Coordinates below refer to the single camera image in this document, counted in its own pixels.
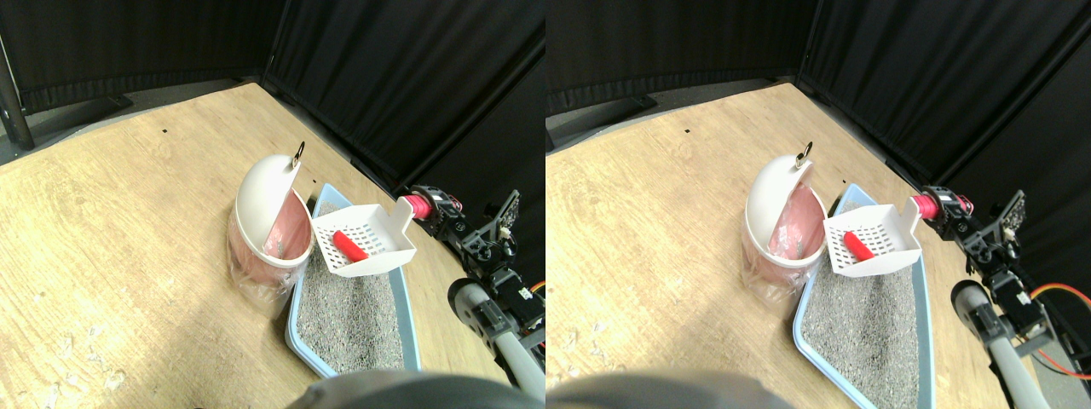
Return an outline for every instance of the wood grain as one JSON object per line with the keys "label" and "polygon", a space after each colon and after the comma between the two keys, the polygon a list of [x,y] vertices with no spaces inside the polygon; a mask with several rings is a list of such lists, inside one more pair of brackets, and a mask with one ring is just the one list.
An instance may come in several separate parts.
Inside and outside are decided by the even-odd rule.
{"label": "wood grain", "polygon": [[[754,177],[810,141],[812,187],[826,206],[848,183],[899,208],[915,193],[787,84],[549,156],[547,382],[621,369],[716,369],[753,376],[795,407],[852,406],[795,349],[791,323],[766,310],[740,277],[742,213]],[[1006,407],[985,351],[950,306],[951,287],[967,278],[966,258],[926,227],[916,237],[938,407]]]}
{"label": "wood grain", "polygon": [[[295,189],[393,201],[257,85],[160,108],[0,167],[0,402],[276,407],[317,376],[228,278],[242,177],[307,142]],[[405,276],[422,365],[501,382],[447,306],[457,260],[417,226]],[[113,381],[124,381],[111,389]]]}

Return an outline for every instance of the red object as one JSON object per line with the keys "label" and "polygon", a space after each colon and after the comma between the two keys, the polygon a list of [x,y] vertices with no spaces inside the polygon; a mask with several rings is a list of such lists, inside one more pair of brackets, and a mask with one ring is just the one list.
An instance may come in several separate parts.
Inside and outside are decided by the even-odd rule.
{"label": "red object", "polygon": [[939,206],[936,206],[936,201],[932,200],[932,196],[926,194],[913,196],[913,202],[916,202],[916,207],[921,209],[922,218],[933,220],[939,217]]}
{"label": "red object", "polygon": [[[973,203],[970,203],[969,199],[963,195],[956,195],[955,199],[958,200],[959,206],[962,207],[969,214],[973,214]],[[939,205],[932,196],[926,194],[921,194],[913,196],[913,202],[916,202],[916,207],[921,209],[921,218],[925,220],[935,220],[939,217]]]}
{"label": "red object", "polygon": [[852,255],[855,255],[856,260],[861,262],[875,257],[875,254],[872,253],[872,251],[868,250],[866,245],[864,245],[864,242],[860,241],[860,238],[856,237],[856,234],[851,231],[844,232],[844,245],[849,248],[849,251],[852,252]]}
{"label": "red object", "polygon": [[345,233],[340,230],[337,230],[337,232],[334,233],[334,246],[336,246],[337,250],[340,250],[341,253],[345,253],[348,261],[352,263],[361,260],[368,260],[368,253],[364,252],[363,249],[360,249],[359,245],[356,245],[356,243],[352,242],[352,239],[349,239],[348,236],[345,236]]}
{"label": "red object", "polygon": [[427,199],[416,194],[407,194],[401,197],[405,197],[412,205],[412,217],[415,219],[427,219],[428,216],[432,215],[432,205],[428,203]]}

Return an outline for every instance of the litter box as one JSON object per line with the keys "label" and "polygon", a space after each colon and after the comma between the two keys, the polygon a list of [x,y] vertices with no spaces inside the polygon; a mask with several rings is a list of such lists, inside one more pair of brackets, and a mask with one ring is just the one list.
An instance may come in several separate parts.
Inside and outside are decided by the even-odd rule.
{"label": "litter box", "polygon": [[[322,204],[328,202],[337,207],[345,208],[352,205],[345,199],[337,189],[326,183],[319,193],[319,200],[314,204],[311,217],[319,217],[319,209]],[[398,333],[401,336],[401,354],[405,358],[405,368],[409,371],[420,371],[420,356],[417,352],[417,330],[412,326],[412,309],[409,308],[409,289],[406,287],[405,276],[401,267],[397,267],[387,273],[391,277],[391,290],[394,291],[394,306],[397,311]],[[299,337],[297,323],[299,320],[299,300],[302,298],[303,286],[307,285],[307,274],[299,277],[296,287],[291,290],[291,310],[288,312],[288,328],[285,329],[285,339],[288,347],[299,356],[323,378],[337,376],[337,372],[329,368],[325,361],[319,358],[307,344]]]}
{"label": "litter box", "polygon": [[[841,201],[837,205],[835,215],[841,214],[841,209],[844,206],[846,201],[852,201],[861,205],[875,205],[877,204],[875,200],[867,195],[860,189],[855,183],[849,184],[849,189],[844,191],[844,195],[841,196]],[[919,388],[918,388],[918,408],[935,408],[936,407],[936,371],[933,363],[933,349],[932,349],[932,313],[928,311],[928,286],[924,277],[924,257],[918,257],[916,262],[913,263],[913,298],[916,301],[916,346],[918,346],[918,357],[920,369],[919,376]],[[822,371],[826,377],[829,377],[837,387],[841,388],[846,395],[853,402],[862,408],[875,408],[875,405],[868,400],[863,393],[856,389],[844,376],[841,375],[837,369],[834,368],[829,362],[823,358],[805,339],[803,339],[803,332],[801,329],[803,325],[803,316],[807,310],[807,301],[811,298],[811,287],[814,286],[816,274],[811,275],[811,279],[807,280],[806,287],[803,289],[803,296],[800,298],[799,309],[795,311],[795,320],[792,324],[792,338],[795,340],[795,347],[799,348],[800,352],[807,358],[811,363]]]}

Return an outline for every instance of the hook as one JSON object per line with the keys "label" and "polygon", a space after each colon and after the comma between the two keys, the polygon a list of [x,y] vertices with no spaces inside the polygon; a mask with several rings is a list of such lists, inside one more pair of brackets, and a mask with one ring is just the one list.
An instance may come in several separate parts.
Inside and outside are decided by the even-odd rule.
{"label": "hook", "polygon": [[807,142],[807,147],[803,148],[803,153],[795,155],[795,169],[803,167],[803,161],[807,159],[807,155],[811,155],[811,146],[813,145],[814,142]]}

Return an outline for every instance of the litter scoop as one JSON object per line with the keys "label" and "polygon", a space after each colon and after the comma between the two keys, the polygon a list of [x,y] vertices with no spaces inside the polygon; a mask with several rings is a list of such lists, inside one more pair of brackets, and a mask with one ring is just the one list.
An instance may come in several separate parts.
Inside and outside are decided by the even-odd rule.
{"label": "litter scoop", "polygon": [[[913,236],[921,212],[915,201],[906,201],[901,215],[894,205],[863,206],[823,221],[834,273],[866,277],[895,273],[921,257],[921,243]],[[846,233],[850,241],[846,243]],[[859,260],[850,245],[860,243],[874,254]]]}

